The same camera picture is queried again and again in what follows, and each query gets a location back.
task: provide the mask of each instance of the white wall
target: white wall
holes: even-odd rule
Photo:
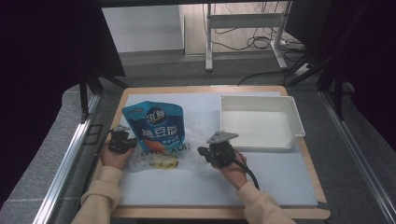
[[[103,8],[118,52],[183,49],[180,6]]]

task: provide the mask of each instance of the white metal stand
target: white metal stand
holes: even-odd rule
[[[279,49],[279,41],[285,28],[291,1],[282,13],[211,15],[211,5],[207,4],[207,40],[206,40],[206,71],[213,70],[212,29],[277,27],[276,37],[271,41],[271,48],[276,56],[280,69],[287,69],[285,60]]]

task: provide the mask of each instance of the person's right arm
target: person's right arm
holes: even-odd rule
[[[241,154],[236,154],[236,159],[242,163],[246,158]],[[283,213],[276,200],[265,191],[259,191],[248,181],[245,171],[235,163],[218,168],[224,177],[237,190],[236,196],[245,206],[244,215],[249,224],[293,224],[291,218]]]

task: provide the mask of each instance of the gray carpet floor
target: gray carpet floor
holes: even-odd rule
[[[271,53],[217,55],[214,70],[206,72],[202,56],[164,55],[134,60],[121,55],[126,77],[120,80],[133,87],[237,85],[243,78],[263,72],[280,72]],[[284,73],[263,74],[244,80],[241,85],[277,85]],[[305,142],[318,178],[331,207],[328,220],[298,219],[297,223],[388,223],[376,198],[336,129],[315,83],[319,74],[287,88],[295,98],[306,131]],[[101,79],[105,91],[92,114],[92,128],[110,127],[122,95],[122,88]],[[343,99],[345,123],[393,201],[396,201],[396,153],[360,114],[348,96]],[[0,212],[0,223],[32,223],[53,177],[73,138],[80,120],[78,86],[66,91],[63,107],[35,159]],[[87,137],[66,180],[49,223],[70,223],[78,211],[78,200],[98,145]],[[112,223],[219,223],[209,220],[149,220],[114,218]],[[244,223],[226,221],[224,223]]]

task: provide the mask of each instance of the blue snack bag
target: blue snack bag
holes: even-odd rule
[[[144,151],[165,152],[183,145],[185,133],[181,106],[145,101],[121,111]]]

